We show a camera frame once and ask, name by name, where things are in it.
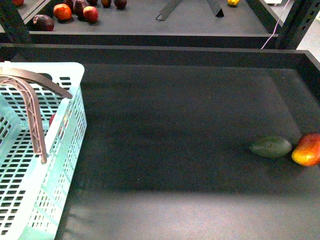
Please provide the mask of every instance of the black tray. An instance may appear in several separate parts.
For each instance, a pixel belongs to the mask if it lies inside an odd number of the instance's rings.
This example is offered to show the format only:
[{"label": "black tray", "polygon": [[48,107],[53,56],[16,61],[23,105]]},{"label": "black tray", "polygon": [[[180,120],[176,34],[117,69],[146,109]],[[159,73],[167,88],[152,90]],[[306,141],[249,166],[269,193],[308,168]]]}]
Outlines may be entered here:
[{"label": "black tray", "polygon": [[[25,20],[29,15],[31,15],[38,7],[40,7],[45,0],[25,0],[23,5],[17,7],[17,10],[22,18]],[[0,43],[8,43],[9,39],[5,34],[5,30],[0,25]]]},{"label": "black tray", "polygon": [[[25,23],[37,44],[131,45],[261,48],[276,25],[276,14],[264,0],[241,0],[236,8],[227,0],[218,0],[224,17],[211,12],[207,0],[184,0],[166,21],[158,21],[159,11],[169,0],[130,0],[125,10],[96,6],[99,21],[95,24],[79,21],[68,23],[55,18],[54,32],[36,31],[32,18],[36,14],[53,17],[59,0],[46,0]],[[278,35],[270,40],[270,46]]]},{"label": "black tray", "polygon": [[85,66],[88,127],[57,240],[319,239],[319,166],[248,150],[320,131],[309,52],[10,46],[14,61]]},{"label": "black tray", "polygon": [[25,20],[33,11],[35,11],[45,0],[24,0],[22,6],[19,6],[18,12],[22,20]]}]

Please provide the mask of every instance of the wire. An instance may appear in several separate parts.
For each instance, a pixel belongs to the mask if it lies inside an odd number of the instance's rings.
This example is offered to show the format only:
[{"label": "wire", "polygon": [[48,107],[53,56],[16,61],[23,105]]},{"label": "wire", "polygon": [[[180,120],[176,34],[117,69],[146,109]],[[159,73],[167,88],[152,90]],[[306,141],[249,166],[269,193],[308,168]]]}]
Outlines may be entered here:
[{"label": "wire", "polygon": [[286,2],[286,4],[284,5],[284,8],[283,8],[283,10],[282,10],[282,12],[281,12],[281,14],[280,14],[280,16],[279,16],[279,19],[278,19],[278,21],[276,22],[276,25],[275,25],[275,27],[274,27],[274,30],[273,30],[272,35],[268,38],[268,40],[265,42],[265,44],[262,46],[261,49],[264,49],[265,46],[267,45],[267,43],[270,41],[270,39],[276,34],[276,30],[277,30],[277,27],[278,27],[278,25],[279,25],[280,18],[282,17],[282,14],[284,13],[284,11],[285,11],[285,9],[286,9],[286,7],[288,6],[288,4],[289,4],[290,1],[291,1],[291,0],[288,0],[288,1]]}]

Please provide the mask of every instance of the apple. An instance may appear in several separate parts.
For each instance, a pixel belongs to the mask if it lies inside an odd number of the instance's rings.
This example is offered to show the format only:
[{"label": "apple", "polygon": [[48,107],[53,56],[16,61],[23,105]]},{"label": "apple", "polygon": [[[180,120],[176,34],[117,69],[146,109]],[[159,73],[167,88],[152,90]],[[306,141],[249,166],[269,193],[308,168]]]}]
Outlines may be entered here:
[{"label": "apple", "polygon": [[83,15],[90,23],[98,21],[98,10],[94,6],[87,6],[83,9]]},{"label": "apple", "polygon": [[127,0],[114,0],[114,5],[117,9],[124,9],[127,5]]},{"label": "apple", "polygon": [[101,0],[104,8],[110,8],[112,0]]},{"label": "apple", "polygon": [[53,115],[50,117],[50,119],[49,119],[49,127],[51,126],[51,124],[52,124],[55,116],[56,116],[56,114],[53,114]]},{"label": "apple", "polygon": [[24,4],[24,0],[12,0],[12,2],[16,7],[20,7],[22,4]]},{"label": "apple", "polygon": [[320,133],[303,135],[291,155],[293,161],[302,166],[320,163]]}]

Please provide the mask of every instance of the metal bracket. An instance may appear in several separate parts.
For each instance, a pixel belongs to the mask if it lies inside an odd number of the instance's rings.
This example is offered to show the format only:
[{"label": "metal bracket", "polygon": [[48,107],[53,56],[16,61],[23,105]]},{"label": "metal bracket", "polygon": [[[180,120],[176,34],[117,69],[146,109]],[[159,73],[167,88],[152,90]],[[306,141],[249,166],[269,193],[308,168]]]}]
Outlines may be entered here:
[{"label": "metal bracket", "polygon": [[[160,14],[155,18],[156,20],[165,21],[167,17],[176,9],[176,7],[181,3],[182,0],[172,0],[164,8],[160,10]],[[207,0],[211,11],[217,18],[224,16],[224,12],[220,7],[220,4],[215,0]]]},{"label": "metal bracket", "polygon": [[295,0],[274,48],[296,50],[319,11],[319,0]]},{"label": "metal bracket", "polygon": [[11,43],[32,43],[31,35],[12,0],[0,0],[0,24]]}]

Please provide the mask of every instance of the light blue basket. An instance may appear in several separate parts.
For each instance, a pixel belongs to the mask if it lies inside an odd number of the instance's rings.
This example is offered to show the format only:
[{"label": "light blue basket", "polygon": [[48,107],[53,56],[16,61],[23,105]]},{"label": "light blue basket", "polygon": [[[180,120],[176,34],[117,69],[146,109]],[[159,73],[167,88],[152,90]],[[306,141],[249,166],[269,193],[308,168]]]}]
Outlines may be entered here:
[{"label": "light blue basket", "polygon": [[[46,164],[33,154],[25,103],[0,86],[0,240],[54,240],[87,127],[79,63],[0,63],[0,67],[48,74],[67,89],[61,98],[30,84],[39,99]],[[49,127],[49,119],[54,114]]]}]

